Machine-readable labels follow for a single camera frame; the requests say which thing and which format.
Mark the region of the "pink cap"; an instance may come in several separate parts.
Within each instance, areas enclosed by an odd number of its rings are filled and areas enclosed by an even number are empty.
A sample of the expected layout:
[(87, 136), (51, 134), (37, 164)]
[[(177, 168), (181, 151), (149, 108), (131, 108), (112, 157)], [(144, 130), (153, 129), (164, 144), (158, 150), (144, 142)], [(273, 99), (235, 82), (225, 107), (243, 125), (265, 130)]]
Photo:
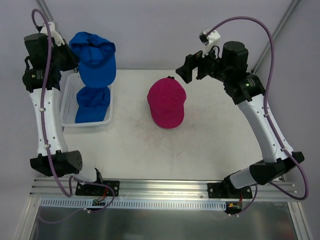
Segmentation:
[(147, 94), (147, 103), (155, 124), (163, 129), (180, 126), (185, 117), (186, 99), (185, 89), (173, 77), (156, 81)]

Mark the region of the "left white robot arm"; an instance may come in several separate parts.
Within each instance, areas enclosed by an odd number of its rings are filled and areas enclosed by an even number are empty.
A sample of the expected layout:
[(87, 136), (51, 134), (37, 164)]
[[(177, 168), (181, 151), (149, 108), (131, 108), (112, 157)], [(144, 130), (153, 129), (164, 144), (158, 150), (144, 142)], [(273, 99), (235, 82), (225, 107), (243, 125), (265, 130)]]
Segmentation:
[(36, 116), (38, 131), (37, 156), (30, 166), (46, 177), (71, 175), (87, 184), (93, 195), (104, 191), (101, 173), (83, 164), (78, 150), (69, 151), (60, 121), (61, 72), (73, 70), (78, 59), (64, 40), (55, 40), (45, 33), (34, 33), (24, 38), (28, 51), (22, 81)]

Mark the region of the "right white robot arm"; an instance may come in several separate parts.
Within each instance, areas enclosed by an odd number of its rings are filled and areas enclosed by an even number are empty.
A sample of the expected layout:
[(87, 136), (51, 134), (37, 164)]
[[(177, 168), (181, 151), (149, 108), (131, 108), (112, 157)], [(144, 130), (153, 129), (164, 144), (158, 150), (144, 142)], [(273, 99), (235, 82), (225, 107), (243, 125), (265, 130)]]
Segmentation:
[(296, 165), (293, 160), (302, 163), (305, 159), (300, 151), (294, 151), (287, 143), (279, 143), (267, 118), (271, 112), (265, 112), (265, 88), (258, 76), (247, 71), (249, 51), (238, 41), (228, 41), (223, 45), (222, 54), (218, 56), (214, 50), (203, 56), (202, 51), (189, 54), (184, 64), (176, 69), (176, 73), (190, 83), (193, 70), (197, 69), (196, 79), (210, 76), (223, 83), (224, 91), (246, 117), (261, 150), (262, 159), (246, 169), (239, 170), (223, 180), (224, 193), (235, 198), (242, 188), (249, 185), (265, 185), (275, 178), (289, 172)]

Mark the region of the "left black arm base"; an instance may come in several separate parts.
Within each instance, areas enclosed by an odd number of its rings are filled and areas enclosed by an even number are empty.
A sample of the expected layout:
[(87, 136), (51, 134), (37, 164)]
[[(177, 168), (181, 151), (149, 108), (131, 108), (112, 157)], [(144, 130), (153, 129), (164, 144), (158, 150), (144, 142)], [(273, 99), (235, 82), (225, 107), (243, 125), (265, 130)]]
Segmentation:
[(118, 180), (103, 180), (102, 183), (104, 186), (96, 186), (96, 185), (90, 185), (90, 184), (80, 184), (77, 183), (76, 189), (75, 189), (75, 195), (76, 196), (89, 196), (89, 197), (102, 197), (104, 193), (106, 193), (106, 196), (112, 197), (113, 193), (112, 191), (107, 188), (106, 186), (109, 186), (113, 192), (114, 196), (119, 196), (119, 190), (120, 190), (120, 181)]

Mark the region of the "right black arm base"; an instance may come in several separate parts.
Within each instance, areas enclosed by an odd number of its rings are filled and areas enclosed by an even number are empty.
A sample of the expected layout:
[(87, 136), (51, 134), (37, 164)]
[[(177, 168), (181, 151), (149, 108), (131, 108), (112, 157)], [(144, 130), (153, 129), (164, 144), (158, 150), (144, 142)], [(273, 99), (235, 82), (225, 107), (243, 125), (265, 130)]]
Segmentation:
[(253, 198), (252, 190), (249, 186), (240, 189), (234, 188), (228, 183), (209, 182), (207, 183), (207, 194), (209, 199), (240, 199), (249, 200)]

